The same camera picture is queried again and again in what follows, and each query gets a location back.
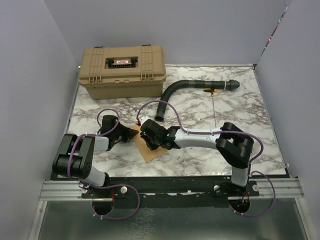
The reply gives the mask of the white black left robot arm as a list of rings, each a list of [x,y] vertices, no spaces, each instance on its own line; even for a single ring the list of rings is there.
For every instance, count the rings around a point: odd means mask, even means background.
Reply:
[[[82,137],[66,133],[54,157],[52,172],[93,186],[94,193],[103,198],[110,193],[110,177],[93,167],[94,152],[110,151],[119,142],[129,142],[139,132],[119,123],[118,117],[105,115],[99,133],[101,135]]]

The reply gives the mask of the brown paper envelope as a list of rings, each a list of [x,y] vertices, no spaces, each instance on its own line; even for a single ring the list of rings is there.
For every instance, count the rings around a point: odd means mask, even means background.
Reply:
[[[140,136],[140,132],[141,132],[140,127],[135,124],[135,125],[132,125],[130,128],[138,131],[138,134],[133,137],[133,141],[137,149],[139,150],[143,160],[146,163],[168,152],[165,148],[162,148],[162,147],[158,147],[156,150],[150,150],[147,147],[146,142]]]

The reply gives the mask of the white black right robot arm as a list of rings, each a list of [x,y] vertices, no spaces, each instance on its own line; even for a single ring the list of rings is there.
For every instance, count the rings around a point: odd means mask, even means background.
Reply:
[[[141,125],[140,131],[140,137],[152,151],[159,147],[166,150],[198,147],[219,151],[231,165],[230,191],[236,196],[247,191],[254,140],[234,124],[226,122],[221,128],[209,130],[182,130],[180,126],[166,129],[148,119]]]

